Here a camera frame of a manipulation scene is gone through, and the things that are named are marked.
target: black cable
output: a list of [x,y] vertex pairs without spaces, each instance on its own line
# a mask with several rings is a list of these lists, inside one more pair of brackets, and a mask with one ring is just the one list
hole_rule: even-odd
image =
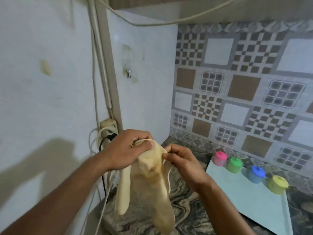
[[[112,135],[108,135],[108,136],[106,136],[104,139],[102,139],[101,142],[100,142],[100,145],[99,145],[99,152],[101,151],[101,146],[102,146],[102,144],[103,144],[103,142],[104,142],[104,140],[105,140],[106,138],[109,139],[110,141],[112,141],[116,136],[117,136],[117,134],[116,134],[116,133],[113,133]],[[101,178],[102,178],[102,183],[103,183],[104,196],[106,196],[106,189],[105,189],[105,183],[104,183],[104,176],[102,175]]]

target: white pipe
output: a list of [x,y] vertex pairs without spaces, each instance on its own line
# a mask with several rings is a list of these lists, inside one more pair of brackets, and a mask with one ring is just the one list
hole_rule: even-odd
[[90,18],[91,18],[91,24],[92,24],[91,28],[93,29],[94,36],[95,36],[96,53],[97,53],[97,58],[98,58],[98,63],[99,63],[100,76],[102,79],[105,102],[106,102],[107,108],[112,109],[112,101],[111,101],[111,95],[110,95],[109,84],[108,84],[108,76],[106,73],[104,55],[103,55],[103,50],[102,50],[102,42],[101,42],[101,37],[100,37],[95,0],[88,0],[88,6],[89,6],[89,12],[90,12]]

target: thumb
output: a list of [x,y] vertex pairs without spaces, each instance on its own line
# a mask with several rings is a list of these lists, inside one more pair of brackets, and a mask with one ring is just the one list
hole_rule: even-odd
[[144,141],[142,144],[138,145],[138,146],[134,146],[131,151],[135,156],[139,156],[140,154],[142,154],[145,151],[151,150],[155,147],[155,142],[154,141],[150,141],[150,140],[146,140]]
[[185,159],[181,158],[180,156],[174,154],[174,153],[164,153],[162,155],[162,157],[167,160],[170,161],[176,165],[181,164]]

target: pink container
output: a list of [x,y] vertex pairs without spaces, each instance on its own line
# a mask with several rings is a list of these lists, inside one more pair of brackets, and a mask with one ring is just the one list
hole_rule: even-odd
[[213,163],[219,167],[224,166],[226,162],[227,155],[223,152],[215,152],[215,156],[213,157]]

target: blue container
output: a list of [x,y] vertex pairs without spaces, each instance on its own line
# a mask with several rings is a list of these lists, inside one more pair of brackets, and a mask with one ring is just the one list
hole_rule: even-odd
[[249,180],[258,184],[265,177],[265,171],[261,167],[252,166],[249,170]]

